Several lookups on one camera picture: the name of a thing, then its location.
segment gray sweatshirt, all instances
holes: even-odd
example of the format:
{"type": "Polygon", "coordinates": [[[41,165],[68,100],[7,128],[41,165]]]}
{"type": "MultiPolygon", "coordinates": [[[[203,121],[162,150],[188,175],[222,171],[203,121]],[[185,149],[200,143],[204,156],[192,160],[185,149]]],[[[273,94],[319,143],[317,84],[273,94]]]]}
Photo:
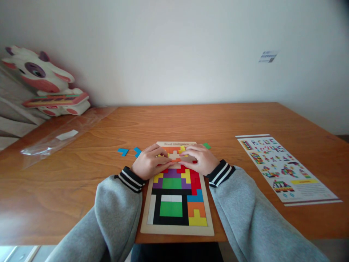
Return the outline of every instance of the gray sweatshirt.
{"type": "MultiPolygon", "coordinates": [[[[241,168],[224,160],[208,176],[226,236],[239,261],[328,261],[288,223],[241,168]]],[[[124,261],[135,242],[145,181],[128,167],[97,187],[95,206],[47,262],[124,261]]]]}

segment cow toy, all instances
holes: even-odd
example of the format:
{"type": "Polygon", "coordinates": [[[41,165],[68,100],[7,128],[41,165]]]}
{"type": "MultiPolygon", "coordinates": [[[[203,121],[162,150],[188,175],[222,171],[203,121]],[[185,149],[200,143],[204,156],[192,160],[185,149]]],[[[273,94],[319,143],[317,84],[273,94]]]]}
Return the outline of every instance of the cow toy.
{"type": "Polygon", "coordinates": [[[39,90],[39,97],[24,102],[24,106],[35,107],[49,116],[81,115],[90,107],[88,94],[79,88],[69,89],[68,83],[73,83],[74,77],[50,63],[45,52],[38,55],[15,45],[6,47],[6,51],[12,57],[2,59],[3,63],[18,69],[21,78],[39,90]]]}

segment wood grain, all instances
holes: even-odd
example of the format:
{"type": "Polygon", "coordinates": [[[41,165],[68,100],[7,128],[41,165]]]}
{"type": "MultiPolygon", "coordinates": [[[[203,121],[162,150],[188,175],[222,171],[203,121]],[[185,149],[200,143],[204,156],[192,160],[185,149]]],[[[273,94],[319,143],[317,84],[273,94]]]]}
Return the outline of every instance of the wood grain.
{"type": "MultiPolygon", "coordinates": [[[[120,107],[72,144],[21,170],[19,151],[71,117],[51,119],[0,153],[0,245],[58,244],[93,206],[98,183],[130,166],[133,148],[157,141],[207,142],[219,159],[244,168],[306,238],[349,237],[349,145],[278,103],[120,107]],[[344,202],[285,207],[235,138],[248,134],[271,134],[344,202]],[[130,151],[121,157],[118,148],[130,151]]],[[[141,234],[139,227],[136,242],[226,241],[208,197],[214,237],[141,234]]]]}

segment yellow label on sheet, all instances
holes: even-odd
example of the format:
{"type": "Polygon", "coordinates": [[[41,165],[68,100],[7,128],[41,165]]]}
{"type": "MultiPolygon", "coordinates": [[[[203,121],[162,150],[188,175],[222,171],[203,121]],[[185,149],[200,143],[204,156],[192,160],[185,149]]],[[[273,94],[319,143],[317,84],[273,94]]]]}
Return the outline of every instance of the yellow label on sheet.
{"type": "Polygon", "coordinates": [[[319,181],[316,179],[306,179],[306,180],[291,180],[292,184],[315,184],[319,181]]]}

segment clear plastic bag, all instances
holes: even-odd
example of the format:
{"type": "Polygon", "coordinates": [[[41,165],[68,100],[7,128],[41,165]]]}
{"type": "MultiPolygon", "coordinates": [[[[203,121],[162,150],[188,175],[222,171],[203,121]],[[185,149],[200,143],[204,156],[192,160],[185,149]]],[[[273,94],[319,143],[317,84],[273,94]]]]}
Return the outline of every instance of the clear plastic bag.
{"type": "Polygon", "coordinates": [[[63,147],[67,146],[75,139],[89,131],[94,127],[100,120],[112,113],[116,107],[95,107],[90,108],[88,111],[83,113],[81,116],[75,116],[67,123],[41,139],[34,145],[27,147],[21,151],[24,155],[23,169],[26,169],[35,163],[45,159],[52,155],[63,147]],[[72,137],[60,140],[57,136],[72,130],[78,131],[72,137]]]}

